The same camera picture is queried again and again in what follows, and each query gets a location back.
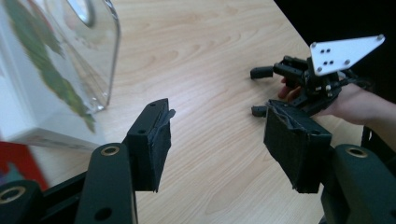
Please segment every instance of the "metal bolt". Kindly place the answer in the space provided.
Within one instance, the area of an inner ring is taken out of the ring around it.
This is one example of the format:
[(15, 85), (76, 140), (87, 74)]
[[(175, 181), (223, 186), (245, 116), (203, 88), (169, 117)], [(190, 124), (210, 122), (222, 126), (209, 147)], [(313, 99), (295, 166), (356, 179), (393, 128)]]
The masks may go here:
[(384, 35), (379, 35), (376, 37), (377, 40), (382, 40), (384, 38)]
[(101, 150), (103, 156), (113, 156), (120, 151), (119, 147), (105, 147)]
[(353, 148), (353, 147), (350, 147), (350, 148), (347, 148), (347, 149), (346, 149), (346, 152), (347, 152), (349, 155), (351, 155), (351, 156), (358, 157), (358, 158), (362, 158), (362, 159), (364, 159), (364, 158), (366, 158), (366, 157), (369, 156), (369, 155), (367, 154), (367, 152), (363, 151), (363, 150), (360, 149), (360, 148)]
[(5, 189), (0, 192), (0, 204), (11, 203), (17, 199), (19, 199), (24, 192), (26, 191), (26, 187), (23, 186), (14, 186), (9, 189)]

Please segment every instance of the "white bracket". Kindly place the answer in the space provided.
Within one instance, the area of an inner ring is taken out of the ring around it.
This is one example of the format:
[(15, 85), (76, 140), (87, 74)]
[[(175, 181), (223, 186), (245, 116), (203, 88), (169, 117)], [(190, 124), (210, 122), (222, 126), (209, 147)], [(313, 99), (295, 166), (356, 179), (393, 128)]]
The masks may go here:
[(383, 35), (312, 43), (311, 56), (315, 75), (321, 77), (348, 69), (384, 43)]

